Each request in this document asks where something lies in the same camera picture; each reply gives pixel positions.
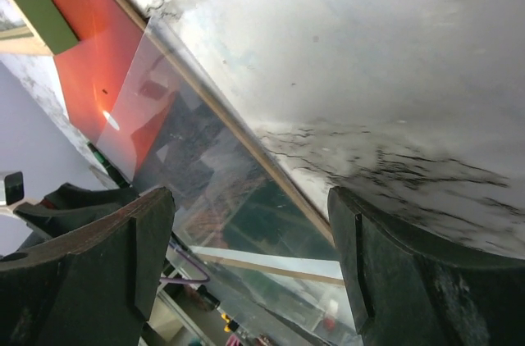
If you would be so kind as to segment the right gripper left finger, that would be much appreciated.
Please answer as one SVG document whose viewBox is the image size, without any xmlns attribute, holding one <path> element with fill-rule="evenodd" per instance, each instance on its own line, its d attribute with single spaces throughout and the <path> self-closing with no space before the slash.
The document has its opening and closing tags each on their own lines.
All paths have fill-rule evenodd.
<svg viewBox="0 0 525 346">
<path fill-rule="evenodd" d="M 33 227 L 51 216 L 92 221 L 2 258 L 1 343 L 138 344 L 153 309 L 175 209 L 166 188 L 124 207 L 16 206 L 15 214 Z"/>
</svg>

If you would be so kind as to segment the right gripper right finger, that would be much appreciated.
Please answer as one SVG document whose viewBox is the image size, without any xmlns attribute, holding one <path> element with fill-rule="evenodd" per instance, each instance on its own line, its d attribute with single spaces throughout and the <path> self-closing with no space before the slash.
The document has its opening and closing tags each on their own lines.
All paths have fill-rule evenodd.
<svg viewBox="0 0 525 346">
<path fill-rule="evenodd" d="M 327 208 L 364 344 L 523 344 L 523 260 L 443 239 L 341 187 Z"/>
</svg>

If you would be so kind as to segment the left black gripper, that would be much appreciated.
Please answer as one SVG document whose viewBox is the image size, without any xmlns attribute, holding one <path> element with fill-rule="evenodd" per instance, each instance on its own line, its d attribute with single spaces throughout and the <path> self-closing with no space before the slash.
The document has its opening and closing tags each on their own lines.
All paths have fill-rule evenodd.
<svg viewBox="0 0 525 346">
<path fill-rule="evenodd" d="M 40 201 L 32 202 L 25 198 L 22 172 L 1 174 L 1 206 L 31 229 L 19 250 L 34 247 L 102 219 L 138 197 L 139 194 L 131 187 L 89 190 L 65 183 Z"/>
</svg>

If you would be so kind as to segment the sunset photo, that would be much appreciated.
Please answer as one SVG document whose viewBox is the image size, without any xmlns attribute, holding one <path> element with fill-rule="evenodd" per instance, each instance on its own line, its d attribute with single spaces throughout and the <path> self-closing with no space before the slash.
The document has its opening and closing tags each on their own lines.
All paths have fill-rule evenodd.
<svg viewBox="0 0 525 346">
<path fill-rule="evenodd" d="M 341 285 L 328 224 L 208 88 L 161 19 L 126 0 L 53 0 L 80 37 L 58 56 L 67 110 L 125 180 L 172 191 L 208 265 Z"/>
</svg>

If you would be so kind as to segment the clear acrylic sheet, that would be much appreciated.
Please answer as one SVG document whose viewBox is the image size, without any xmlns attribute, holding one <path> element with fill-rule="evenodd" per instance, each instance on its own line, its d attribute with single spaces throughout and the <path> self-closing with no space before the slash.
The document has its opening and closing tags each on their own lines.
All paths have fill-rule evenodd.
<svg viewBox="0 0 525 346">
<path fill-rule="evenodd" d="M 187 81 L 207 79 L 189 51 L 152 19 L 131 56 L 96 146 L 136 190 L 171 191 L 173 263 L 187 249 L 221 308 L 281 344 L 360 344 L 336 250 Z"/>
</svg>

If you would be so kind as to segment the green wooden picture frame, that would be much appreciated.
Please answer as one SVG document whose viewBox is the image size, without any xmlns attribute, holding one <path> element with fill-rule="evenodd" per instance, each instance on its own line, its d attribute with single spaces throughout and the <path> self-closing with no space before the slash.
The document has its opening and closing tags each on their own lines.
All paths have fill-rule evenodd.
<svg viewBox="0 0 525 346">
<path fill-rule="evenodd" d="M 52 57 L 79 42 L 53 0 L 1 0 L 1 52 Z"/>
</svg>

